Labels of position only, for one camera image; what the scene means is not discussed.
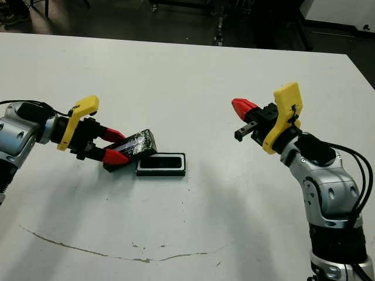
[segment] yellow gripper bracket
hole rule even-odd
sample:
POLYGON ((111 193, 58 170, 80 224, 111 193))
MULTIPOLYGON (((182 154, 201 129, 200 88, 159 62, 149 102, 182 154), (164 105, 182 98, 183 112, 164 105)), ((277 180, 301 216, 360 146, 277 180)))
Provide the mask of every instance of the yellow gripper bracket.
MULTIPOLYGON (((274 97, 278 110, 278 118, 275 126, 271 129, 263 142, 263 149, 268 154, 275 153, 272 146, 277 137, 279 137, 283 131, 292 126, 292 124, 288 121, 294 116, 294 114, 300 115, 302 107, 304 106, 302 104, 301 94, 299 93, 298 84, 296 82, 289 83, 277 90, 274 93, 274 97)), ((296 120, 295 126, 299 128, 301 126, 301 122, 296 120)))
POLYGON ((73 137, 74 131, 77 128, 77 125, 80 121, 80 118, 98 111, 99 108, 99 99, 96 95, 91 95, 83 100, 77 101, 75 106, 72 109, 69 122, 66 126, 65 133, 61 142, 57 146, 57 149, 65 151, 69 146, 71 138, 73 137))

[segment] robotic arm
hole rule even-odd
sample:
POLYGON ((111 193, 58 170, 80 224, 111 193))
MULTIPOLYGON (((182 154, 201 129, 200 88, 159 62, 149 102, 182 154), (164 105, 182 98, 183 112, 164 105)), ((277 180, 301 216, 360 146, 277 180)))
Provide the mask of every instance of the robotic arm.
POLYGON ((36 142, 58 143, 58 149, 69 148, 80 160, 87 157, 112 165, 129 161, 120 152, 97 148, 93 143, 97 137, 118 142, 125 138, 121 133, 101 126, 94 118, 80 120, 97 112, 99 100, 96 96, 77 102, 68 114, 62 114, 44 102, 0 102, 6 103, 11 104, 6 108, 5 116, 0 118, 0 205, 4 201, 5 190, 36 142))
MULTIPOLYGON (((362 228, 363 207, 357 209, 365 183, 359 193, 342 166, 340 153, 332 148, 344 147, 322 142, 299 129, 298 116, 303 105, 297 83, 275 92, 275 101, 276 105, 271 103, 261 109, 244 99, 233 100, 236 113, 247 123, 234 136, 242 141, 252 132, 251 138, 267 153, 281 155, 281 162, 301 185, 312 244, 311 268, 315 273, 308 281, 375 280, 362 228)), ((371 167, 362 155, 357 153, 357 156, 369 169, 369 195, 371 167)), ((360 165, 357 156, 354 158, 360 165)))

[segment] white wall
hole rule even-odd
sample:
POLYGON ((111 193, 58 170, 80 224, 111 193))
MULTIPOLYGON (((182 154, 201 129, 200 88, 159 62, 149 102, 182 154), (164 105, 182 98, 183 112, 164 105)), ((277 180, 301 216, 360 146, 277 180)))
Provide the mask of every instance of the white wall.
POLYGON ((354 25, 368 24, 375 32, 375 0, 306 0, 301 6, 306 19, 354 25))

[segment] white table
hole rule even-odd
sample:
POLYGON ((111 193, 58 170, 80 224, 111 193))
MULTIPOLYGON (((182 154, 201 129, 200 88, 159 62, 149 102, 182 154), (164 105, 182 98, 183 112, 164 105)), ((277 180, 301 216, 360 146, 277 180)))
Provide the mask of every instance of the white table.
MULTIPOLYGON (((375 163, 375 94, 345 55, 4 33, 0 43, 1 100, 67 111, 95 94, 103 125, 149 128, 160 152, 187 157, 183 179, 137 178, 134 165, 109 174, 36 145, 0 207, 0 280, 306 280, 300 186, 277 155, 234 139, 244 124, 232 98, 264 106, 297 81, 302 127, 375 163)), ((372 198, 372 257, 374 211, 372 198)))

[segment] chair leg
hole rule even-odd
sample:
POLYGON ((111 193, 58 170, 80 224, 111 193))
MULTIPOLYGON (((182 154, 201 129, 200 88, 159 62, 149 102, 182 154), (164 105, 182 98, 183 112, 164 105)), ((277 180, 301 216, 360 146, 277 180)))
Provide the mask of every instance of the chair leg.
POLYGON ((45 0, 45 15, 46 15, 46 18, 48 18, 48 6, 49 6, 49 0, 45 0))

